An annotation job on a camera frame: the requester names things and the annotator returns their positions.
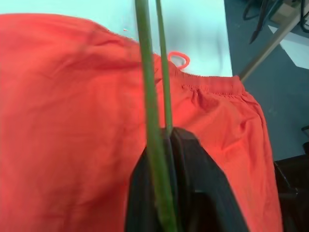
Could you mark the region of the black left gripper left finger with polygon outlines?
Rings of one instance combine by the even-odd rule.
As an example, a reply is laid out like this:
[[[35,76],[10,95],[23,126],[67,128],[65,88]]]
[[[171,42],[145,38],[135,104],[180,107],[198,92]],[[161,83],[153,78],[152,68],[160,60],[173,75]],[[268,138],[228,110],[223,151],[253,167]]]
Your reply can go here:
[[[164,232],[155,205],[146,147],[130,176],[124,232]]]

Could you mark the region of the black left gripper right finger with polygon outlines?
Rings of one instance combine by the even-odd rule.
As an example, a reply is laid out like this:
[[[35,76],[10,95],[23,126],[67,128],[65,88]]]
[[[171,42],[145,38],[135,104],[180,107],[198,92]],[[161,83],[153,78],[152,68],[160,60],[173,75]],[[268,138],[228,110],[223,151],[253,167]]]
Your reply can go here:
[[[170,141],[183,232],[249,232],[226,175],[197,137],[174,128]]]

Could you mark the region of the green cables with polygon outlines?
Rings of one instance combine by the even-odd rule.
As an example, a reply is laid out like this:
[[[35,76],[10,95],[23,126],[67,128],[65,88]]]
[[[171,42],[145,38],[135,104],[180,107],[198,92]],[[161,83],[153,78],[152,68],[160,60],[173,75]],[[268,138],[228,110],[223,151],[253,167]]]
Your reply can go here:
[[[164,232],[178,232],[169,170],[166,163],[161,130],[159,128],[148,0],[135,0],[135,11],[143,68],[147,156],[150,163],[158,219]]]

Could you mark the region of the red shorts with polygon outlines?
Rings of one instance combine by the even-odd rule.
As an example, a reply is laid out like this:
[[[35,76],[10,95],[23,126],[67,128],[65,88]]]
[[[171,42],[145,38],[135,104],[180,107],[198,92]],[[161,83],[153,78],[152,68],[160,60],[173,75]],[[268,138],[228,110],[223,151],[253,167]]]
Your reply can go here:
[[[239,77],[169,63],[173,125],[231,185],[250,232],[283,232],[259,103]],[[137,42],[86,19],[0,15],[0,232],[123,232],[146,145]]]

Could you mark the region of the grey table leg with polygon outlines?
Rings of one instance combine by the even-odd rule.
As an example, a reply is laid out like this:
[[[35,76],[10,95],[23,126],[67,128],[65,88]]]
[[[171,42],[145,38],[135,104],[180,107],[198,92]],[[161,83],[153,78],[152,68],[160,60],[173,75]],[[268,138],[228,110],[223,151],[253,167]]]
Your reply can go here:
[[[300,13],[295,12],[290,15],[281,26],[272,35],[266,46],[255,56],[251,62],[239,74],[241,82],[244,82],[254,70],[270,55],[270,53],[280,44],[283,38],[297,25],[300,21]]]

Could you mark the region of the cardboard box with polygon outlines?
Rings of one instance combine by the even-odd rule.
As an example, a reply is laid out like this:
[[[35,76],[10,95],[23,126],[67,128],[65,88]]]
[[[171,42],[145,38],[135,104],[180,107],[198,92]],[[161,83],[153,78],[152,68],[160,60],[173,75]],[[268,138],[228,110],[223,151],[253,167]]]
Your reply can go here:
[[[270,21],[281,24],[295,10],[298,10],[300,2],[301,0],[273,0],[269,13]]]

